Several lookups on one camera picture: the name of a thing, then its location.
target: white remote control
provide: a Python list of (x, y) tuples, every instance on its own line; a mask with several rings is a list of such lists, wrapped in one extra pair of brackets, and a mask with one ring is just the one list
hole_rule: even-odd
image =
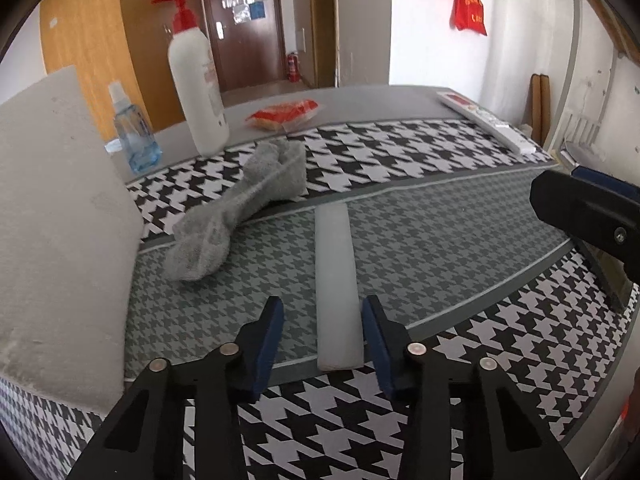
[(528, 155), (535, 153), (537, 146), (532, 140), (527, 139), (519, 131), (512, 128), (509, 123), (500, 120), (491, 112), (479, 107), (466, 97), (455, 92), (438, 92), (440, 100), (449, 108), (472, 120), (483, 130), (492, 134), (502, 145), (509, 148), (516, 155)]

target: wooden cabinet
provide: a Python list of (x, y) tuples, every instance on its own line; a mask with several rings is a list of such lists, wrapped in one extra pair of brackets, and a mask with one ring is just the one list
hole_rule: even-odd
[[(204, 26), (201, 0), (190, 0)], [(109, 83), (120, 80), (155, 131), (184, 120), (167, 61), (174, 6), (151, 0), (43, 0), (47, 73), (75, 65), (101, 137), (116, 136)]]

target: white lotion bottle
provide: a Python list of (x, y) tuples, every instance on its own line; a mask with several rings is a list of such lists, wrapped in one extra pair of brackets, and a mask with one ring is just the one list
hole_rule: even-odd
[(178, 7), (174, 38), (169, 45), (169, 67), (198, 153), (211, 156), (225, 147), (229, 126), (209, 40), (198, 28), (196, 16), (186, 7), (186, 1), (153, 0), (153, 3), (175, 2)]

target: mattress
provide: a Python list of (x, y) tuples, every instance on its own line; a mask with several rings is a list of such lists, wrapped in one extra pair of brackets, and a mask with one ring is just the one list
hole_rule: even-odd
[[(300, 367), (313, 364), (315, 352), (313, 211), (340, 200), (350, 212), (360, 295), (377, 293), (390, 317), (449, 359), (494, 357), (567, 443), (624, 349), (638, 288), (625, 311), (614, 313), (588, 261), (564, 234), (537, 222), (528, 187), (552, 165), (550, 157), (516, 157), (457, 120), (335, 124), (289, 137), (306, 143), (307, 194), (273, 204), (239, 228), (225, 267), (199, 284), (159, 277), (172, 226), (239, 180), (255, 145), (130, 185), (145, 234), (130, 297), (127, 374), (158, 354), (172, 362), (200, 357), (233, 338), (269, 294), (281, 294), (287, 324), (277, 384), (239, 408), (249, 473), (396, 478), (408, 413), (383, 397), (370, 364), (331, 374)], [(252, 267), (249, 259), (258, 256)], [(455, 413), (452, 406), (454, 423)], [(188, 402), (185, 478), (193, 477), (194, 416)], [(93, 413), (6, 381), (0, 420), (47, 480), (64, 478), (101, 424)], [(453, 428), (458, 478), (463, 449)]]

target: clear plastic bottle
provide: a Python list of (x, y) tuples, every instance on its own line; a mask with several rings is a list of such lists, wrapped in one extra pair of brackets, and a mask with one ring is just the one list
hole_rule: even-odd
[(131, 171), (138, 174), (154, 167), (160, 161), (162, 150), (146, 124), (142, 111), (131, 103), (120, 81), (109, 85), (109, 94), (116, 112), (113, 123)]

